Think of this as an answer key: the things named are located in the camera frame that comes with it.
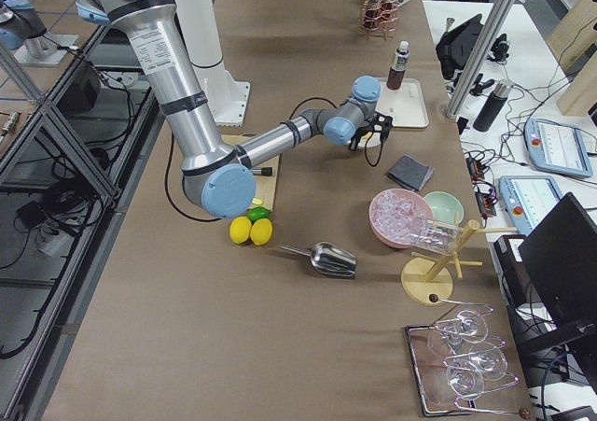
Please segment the green bowl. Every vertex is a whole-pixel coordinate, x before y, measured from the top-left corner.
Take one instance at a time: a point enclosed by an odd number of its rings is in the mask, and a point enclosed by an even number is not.
[[[449,194],[440,190],[429,192],[423,197],[431,207],[435,220],[445,223],[460,224],[465,217],[465,210],[460,201]]]

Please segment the blue electronic device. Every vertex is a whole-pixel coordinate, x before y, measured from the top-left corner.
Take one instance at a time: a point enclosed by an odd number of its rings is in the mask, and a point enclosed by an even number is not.
[[[582,178],[593,175],[582,132],[577,127],[529,119],[524,125],[524,138],[538,170]]]
[[[526,236],[562,198],[549,175],[502,176],[499,191],[514,226]]]

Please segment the computer monitor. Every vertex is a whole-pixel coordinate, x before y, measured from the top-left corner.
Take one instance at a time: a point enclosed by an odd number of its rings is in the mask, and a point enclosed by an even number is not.
[[[556,330],[519,344],[521,358],[566,344],[597,391],[597,225],[567,193],[520,246]]]

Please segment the scoop handle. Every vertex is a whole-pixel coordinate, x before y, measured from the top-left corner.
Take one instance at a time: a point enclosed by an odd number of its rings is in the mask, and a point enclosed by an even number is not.
[[[308,256],[309,258],[311,257],[311,250],[306,248],[297,248],[295,246],[289,246],[288,244],[280,244],[280,248],[282,250],[292,251],[293,253],[299,253],[300,255]]]

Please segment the yellow lemon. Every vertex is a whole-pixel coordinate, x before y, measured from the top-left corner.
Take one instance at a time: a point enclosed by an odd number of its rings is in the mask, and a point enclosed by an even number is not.
[[[256,246],[263,246],[271,239],[273,225],[268,218],[261,218],[253,224],[251,228],[251,240]]]
[[[230,239],[234,244],[242,244],[249,239],[251,234],[251,220],[247,216],[240,216],[230,223]]]

